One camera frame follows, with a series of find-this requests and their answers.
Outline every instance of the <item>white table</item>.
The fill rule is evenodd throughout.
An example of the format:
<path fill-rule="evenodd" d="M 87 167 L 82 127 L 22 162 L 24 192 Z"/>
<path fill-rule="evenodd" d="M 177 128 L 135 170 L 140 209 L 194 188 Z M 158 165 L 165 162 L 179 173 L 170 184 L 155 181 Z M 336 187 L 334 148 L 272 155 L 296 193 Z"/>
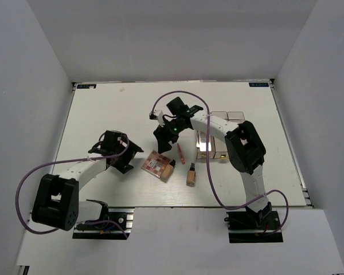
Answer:
<path fill-rule="evenodd" d="M 283 219 L 284 210 L 279 210 Z M 344 272 L 323 210 L 291 210 L 283 243 L 229 243 L 223 209 L 137 208 L 126 241 L 26 233 L 28 275 L 324 275 Z M 43 230 L 45 226 L 30 223 Z"/>
<path fill-rule="evenodd" d="M 247 82 L 152 82 L 97 84 L 95 89 L 77 89 L 62 137 L 57 160 L 83 158 L 105 130 L 126 133 L 141 146 L 131 164 L 134 169 L 122 175 L 110 168 L 90 181 L 80 192 L 80 200 L 97 199 L 115 207 L 133 206 L 218 206 L 209 186 L 205 161 L 196 161 L 194 131 L 184 130 L 179 144 L 186 164 L 179 160 L 177 148 L 165 155 L 176 159 L 177 165 L 168 183 L 141 170 L 149 153 L 157 148 L 153 135 L 158 123 L 148 114 L 155 100 L 173 90 L 185 90 L 201 96 L 211 111 L 243 111 L 258 131 L 266 149 L 264 181 L 267 191 L 282 190 L 291 206 L 305 206 L 302 189 L 290 149 L 276 110 L 270 88 L 250 88 Z M 174 94 L 157 105 L 168 113 L 166 103 L 180 96 L 189 106 L 203 106 L 189 95 Z M 197 184 L 186 186 L 189 164 L 196 162 Z M 71 164 L 55 167 L 61 172 Z M 211 170 L 218 195 L 226 205 L 245 202 L 239 173 L 229 162 L 212 161 Z M 274 206 L 284 206 L 280 195 L 270 195 Z"/>

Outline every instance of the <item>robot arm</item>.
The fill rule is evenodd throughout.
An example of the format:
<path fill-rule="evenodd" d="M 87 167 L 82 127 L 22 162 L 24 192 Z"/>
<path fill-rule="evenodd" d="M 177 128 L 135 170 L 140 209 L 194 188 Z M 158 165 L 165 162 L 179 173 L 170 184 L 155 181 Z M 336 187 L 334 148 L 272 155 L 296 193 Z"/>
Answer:
<path fill-rule="evenodd" d="M 161 111 L 150 115 L 150 119 L 159 121 L 153 133 L 158 141 L 159 153 L 170 150 L 170 143 L 177 142 L 178 134 L 184 129 L 206 132 L 208 123 L 208 116 L 201 112 L 201 107 L 195 105 L 189 108 L 179 97 L 169 102 L 167 107 L 174 115 L 170 121 L 161 119 Z M 210 116 L 210 135 L 225 142 L 230 163 L 241 174 L 246 202 L 265 194 L 263 163 L 266 150 L 253 124 L 249 121 L 237 124 Z M 246 211 L 256 224 L 260 224 L 271 212 L 271 203 L 264 197 L 247 206 Z"/>
<path fill-rule="evenodd" d="M 129 141 L 127 149 L 125 144 L 125 134 L 106 131 L 104 140 L 97 142 L 88 151 L 90 161 L 76 163 L 58 175 L 44 175 L 34 201 L 32 220 L 68 231 L 77 222 L 102 218 L 103 213 L 108 213 L 107 204 L 99 201 L 79 202 L 79 191 L 109 166 L 123 174 L 133 168 L 129 162 L 137 152 L 143 150 L 132 141 Z M 124 150 L 116 158 L 91 160 L 120 154 Z"/>

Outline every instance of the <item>white wall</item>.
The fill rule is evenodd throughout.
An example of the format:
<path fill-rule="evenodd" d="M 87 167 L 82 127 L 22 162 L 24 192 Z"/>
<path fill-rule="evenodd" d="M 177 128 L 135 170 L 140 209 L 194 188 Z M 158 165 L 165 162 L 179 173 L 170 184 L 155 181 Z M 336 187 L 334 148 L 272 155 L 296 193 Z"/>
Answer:
<path fill-rule="evenodd" d="M 276 77 L 316 0 L 28 0 L 72 81 Z"/>
<path fill-rule="evenodd" d="M 275 81 L 304 180 L 344 263 L 344 0 L 319 0 Z"/>
<path fill-rule="evenodd" d="M 69 78 L 28 3 L 0 0 L 0 275 L 11 274 L 24 234 L 14 207 L 18 182 L 53 159 L 70 101 Z M 23 189 L 26 217 L 39 178 Z"/>

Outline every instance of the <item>cable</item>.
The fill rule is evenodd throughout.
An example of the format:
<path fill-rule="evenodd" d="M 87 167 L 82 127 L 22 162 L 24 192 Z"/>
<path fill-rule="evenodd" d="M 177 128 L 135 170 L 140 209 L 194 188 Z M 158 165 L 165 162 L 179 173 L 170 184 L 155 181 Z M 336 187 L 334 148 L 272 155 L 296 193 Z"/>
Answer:
<path fill-rule="evenodd" d="M 170 119 L 175 119 L 176 118 L 176 116 L 170 116 L 170 115 L 163 115 L 162 118 L 165 118 L 165 116 L 169 117 Z"/>
<path fill-rule="evenodd" d="M 102 225 L 101 226 L 95 226 L 94 228 L 96 228 L 96 229 L 99 229 L 99 230 L 103 230 L 104 228 L 106 228 L 108 226 L 108 223 L 104 223 L 104 226 L 102 227 Z"/>
<path fill-rule="evenodd" d="M 161 95 L 157 100 L 156 102 L 154 103 L 153 107 L 152 107 L 152 110 L 151 110 L 151 113 L 154 113 L 154 109 L 155 109 L 155 106 L 157 106 L 157 103 L 159 100 L 161 100 L 162 98 L 164 98 L 165 96 L 168 96 L 168 95 L 171 95 L 173 93 L 185 93 L 187 95 L 191 95 L 191 96 L 194 96 L 198 99 L 201 100 L 201 102 L 205 105 L 205 108 L 206 108 L 206 112 L 208 114 L 210 114 L 210 109 L 209 109 L 209 106 L 208 104 L 206 103 L 206 101 L 204 99 L 202 99 L 201 97 L 199 97 L 198 95 L 195 95 L 194 93 L 191 93 L 191 92 L 187 92 L 187 91 L 172 91 L 172 92 L 168 92 L 168 93 L 165 93 L 164 95 Z M 210 116 L 208 116 L 208 119 L 207 119 L 207 125 L 206 125 L 206 136 L 210 136 Z M 209 152 L 209 143 L 207 142 L 206 143 L 206 152 Z M 240 205 L 240 206 L 235 206 L 235 207 L 228 207 L 228 206 L 225 206 L 221 200 L 219 199 L 218 195 L 217 195 L 217 192 L 216 192 L 216 189 L 214 188 L 214 184 L 213 184 L 213 179 L 212 179 L 212 174 L 210 172 L 210 163 L 209 163 L 209 154 L 206 154 L 206 171 L 208 173 L 208 179 L 209 179 L 209 183 L 210 183 L 210 188 L 212 189 L 213 191 L 213 195 L 215 197 L 215 199 L 217 200 L 217 202 L 219 203 L 219 205 L 226 209 L 226 210 L 229 210 L 229 211 L 233 211 L 233 210 L 238 210 L 238 209 L 242 209 L 242 208 L 245 208 L 246 206 L 250 205 L 251 203 L 261 199 L 261 198 L 264 198 L 266 195 L 269 195 L 271 193 L 274 193 L 274 192 L 277 192 L 279 193 L 280 195 L 283 196 L 285 202 L 286 202 L 286 216 L 284 217 L 284 220 L 282 222 L 282 224 L 280 226 L 278 226 L 278 228 L 276 230 L 274 230 L 273 232 L 270 232 L 270 233 L 266 233 L 266 235 L 271 235 L 271 234 L 274 234 L 276 233 L 277 231 L 279 231 L 285 224 L 285 222 L 287 221 L 287 218 L 288 218 L 288 212 L 289 212 L 289 203 L 288 203 L 288 199 L 287 197 L 284 195 L 283 192 L 277 190 L 277 189 L 273 189 L 273 190 L 270 190 L 269 192 L 267 192 L 266 194 L 264 195 L 260 195 L 258 197 L 256 197 L 255 199 L 252 199 L 251 201 L 243 204 L 243 205 Z"/>
<path fill-rule="evenodd" d="M 114 158 L 117 158 L 119 156 L 121 156 L 122 154 L 124 154 L 126 152 L 126 150 L 128 149 L 128 146 L 129 146 L 129 139 L 127 137 L 126 134 L 125 135 L 125 138 L 126 138 L 126 147 L 125 149 L 119 153 L 119 154 L 115 154 L 115 155 L 110 155 L 110 156 L 98 156 L 98 157 L 95 157 L 95 158 L 90 158 L 90 159 L 87 159 L 87 158 L 82 158 L 82 159 L 68 159 L 68 160 L 59 160 L 59 161 L 56 161 L 56 162 L 49 162 L 49 163 L 45 163 L 45 164 L 41 164 L 37 167 L 35 167 L 34 169 L 30 170 L 23 178 L 22 180 L 19 182 L 19 185 L 17 187 L 17 191 L 15 192 L 15 210 L 17 211 L 17 215 L 18 215 L 18 219 L 19 221 L 21 222 L 22 226 L 28 230 L 29 232 L 33 233 L 33 234 L 38 234 L 38 235 L 43 235 L 43 234 L 48 234 L 48 233 L 52 233 L 52 232 L 55 232 L 56 230 L 58 230 L 58 228 L 55 228 L 55 229 L 51 229 L 51 230 L 48 230 L 48 231 L 37 231 L 37 230 L 34 230 L 32 228 L 30 228 L 26 222 L 24 221 L 23 219 L 23 216 L 22 216 L 22 213 L 20 211 L 20 208 L 19 208 L 19 194 L 20 194 L 20 191 L 21 191 L 21 188 L 23 186 L 23 183 L 24 181 L 34 172 L 36 172 L 38 169 L 41 169 L 43 167 L 46 167 L 46 166 L 51 166 L 51 165 L 55 165 L 55 164 L 61 164 L 61 163 L 70 163 L 70 162 L 86 162 L 86 161 L 89 161 L 89 160 L 100 160 L 100 159 L 114 159 Z"/>
<path fill-rule="evenodd" d="M 123 133 L 117 130 L 112 130 L 112 132 Z M 105 136 L 105 132 L 99 137 L 98 141 L 100 142 L 104 136 Z"/>
<path fill-rule="evenodd" d="M 104 229 L 103 231 L 104 232 L 106 232 L 106 231 L 110 231 L 112 228 L 114 228 L 115 227 L 115 225 L 111 225 L 110 227 L 108 227 L 108 228 L 106 228 L 106 229 Z"/>
<path fill-rule="evenodd" d="M 117 222 L 114 222 L 114 221 L 112 221 L 112 220 L 110 220 L 110 219 L 105 219 L 105 220 L 103 220 L 103 221 L 96 221 L 96 222 L 84 222 L 84 224 L 85 224 L 85 225 L 98 225 L 98 224 L 100 224 L 100 223 L 105 223 L 105 222 L 108 222 L 108 223 L 111 223 L 111 224 L 115 225 L 118 229 L 120 229 L 120 231 L 122 232 L 122 234 L 124 234 L 125 238 L 126 238 L 126 239 L 128 238 L 128 236 L 127 236 L 125 230 L 123 230 L 123 229 L 121 228 L 121 226 L 120 226 Z"/>
<path fill-rule="evenodd" d="M 265 226 L 265 230 L 261 233 L 261 235 L 265 234 L 266 231 L 268 231 L 268 229 L 269 229 L 269 223 L 267 222 Z"/>

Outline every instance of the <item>black clamp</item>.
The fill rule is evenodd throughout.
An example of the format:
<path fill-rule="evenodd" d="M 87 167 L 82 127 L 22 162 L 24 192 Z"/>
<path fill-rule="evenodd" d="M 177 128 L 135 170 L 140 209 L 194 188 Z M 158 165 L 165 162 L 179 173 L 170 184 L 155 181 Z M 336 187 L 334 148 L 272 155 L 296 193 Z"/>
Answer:
<path fill-rule="evenodd" d="M 230 163 L 239 172 L 253 174 L 255 168 L 264 163 L 266 149 L 250 121 L 239 124 L 224 137 Z"/>
<path fill-rule="evenodd" d="M 189 108 L 183 103 L 180 97 L 176 97 L 167 104 L 170 112 L 176 117 L 170 121 L 165 120 L 164 126 L 158 126 L 153 132 L 158 142 L 158 153 L 164 153 L 172 149 L 170 142 L 175 143 L 178 140 L 178 134 L 184 129 L 192 129 L 190 119 L 200 110 L 202 107 L 194 105 Z M 150 119 L 156 119 L 154 114 L 149 114 Z"/>
<path fill-rule="evenodd" d="M 60 200 L 52 196 L 61 195 Z M 46 174 L 40 181 L 32 210 L 32 220 L 63 230 L 70 230 L 79 212 L 79 182 Z"/>
<path fill-rule="evenodd" d="M 125 149 L 123 143 L 126 144 L 126 142 L 126 134 L 118 131 L 106 131 L 104 133 L 104 139 L 97 142 L 88 153 L 97 153 L 102 156 L 119 154 Z M 122 174 L 129 172 L 134 168 L 129 162 L 134 158 L 137 152 L 144 151 L 134 142 L 129 140 L 129 145 L 125 153 L 117 158 L 107 159 L 107 168 L 113 166 Z"/>

